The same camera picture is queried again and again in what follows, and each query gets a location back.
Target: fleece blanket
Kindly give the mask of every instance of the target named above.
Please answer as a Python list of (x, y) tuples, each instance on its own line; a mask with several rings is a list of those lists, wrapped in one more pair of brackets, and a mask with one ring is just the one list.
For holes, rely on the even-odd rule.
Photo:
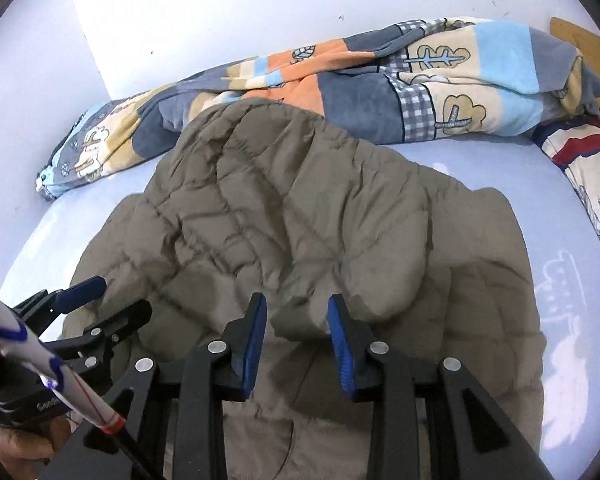
[(598, 113), (600, 80), (571, 44), (477, 18), (396, 23), (205, 70), (97, 105), (38, 175), (49, 199), (171, 149), (218, 103), (264, 97), (312, 110), (375, 144), (465, 132), (513, 136), (541, 121)]
[(154, 309), (116, 347), (116, 375), (208, 343), (252, 292), (266, 295), (253, 396), (224, 404), (230, 479), (365, 477), (371, 406), (340, 388), (326, 323), (335, 292), (391, 348), (458, 357), (538, 449), (545, 341), (506, 198), (314, 112), (263, 99), (202, 112), (146, 190), (116, 207), (73, 282), (95, 274), (106, 294), (69, 314), (64, 336), (141, 298)]

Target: brown quilted blanket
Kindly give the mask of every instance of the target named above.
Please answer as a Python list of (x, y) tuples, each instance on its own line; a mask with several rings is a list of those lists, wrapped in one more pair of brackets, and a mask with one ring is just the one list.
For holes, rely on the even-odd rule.
[(236, 479), (362, 478), (370, 407), (341, 392), (328, 297), (411, 356), (459, 358), (537, 449), (544, 337), (522, 233), (497, 190), (470, 191), (318, 114), (267, 100), (200, 114), (74, 276), (109, 285), (64, 335), (139, 299), (151, 322), (116, 352), (171, 360), (216, 338), (255, 290), (269, 327), (254, 394), (225, 403)]

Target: colorful patterned blanket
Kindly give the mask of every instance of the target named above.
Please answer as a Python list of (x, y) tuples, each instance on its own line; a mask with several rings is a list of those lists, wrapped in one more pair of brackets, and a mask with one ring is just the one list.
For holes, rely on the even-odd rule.
[(37, 179), (49, 199), (171, 149), (209, 106), (265, 97), (307, 108), (375, 144), (465, 132), (514, 136), (599, 114), (600, 80), (569, 43), (526, 25), (412, 20), (205, 70), (97, 105)]

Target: beige patch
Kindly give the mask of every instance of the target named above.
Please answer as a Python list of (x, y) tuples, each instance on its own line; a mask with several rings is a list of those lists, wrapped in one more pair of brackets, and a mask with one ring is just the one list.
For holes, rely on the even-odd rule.
[(486, 108), (474, 105), (468, 95), (449, 95), (442, 109), (443, 121), (436, 122), (436, 128), (446, 136), (478, 132), (486, 117)]
[(437, 48), (429, 45), (421, 45), (418, 47), (418, 57), (410, 59), (410, 63), (417, 62), (420, 65), (420, 70), (455, 68), (470, 57), (471, 53), (462, 47), (453, 50), (450, 46), (446, 45), (440, 45)]

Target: mattress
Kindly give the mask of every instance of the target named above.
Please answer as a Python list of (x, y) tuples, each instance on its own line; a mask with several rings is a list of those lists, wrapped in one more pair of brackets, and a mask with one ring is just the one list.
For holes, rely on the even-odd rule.
[[(556, 480), (574, 480), (600, 448), (600, 242), (560, 170), (526, 137), (465, 135), (391, 149), (471, 189), (506, 195), (528, 249), (547, 338), (541, 457)], [(159, 159), (60, 197), (24, 245), (0, 290), (15, 305), (67, 288), (84, 248), (125, 196), (140, 192)], [(43, 336), (59, 336), (61, 319)]]

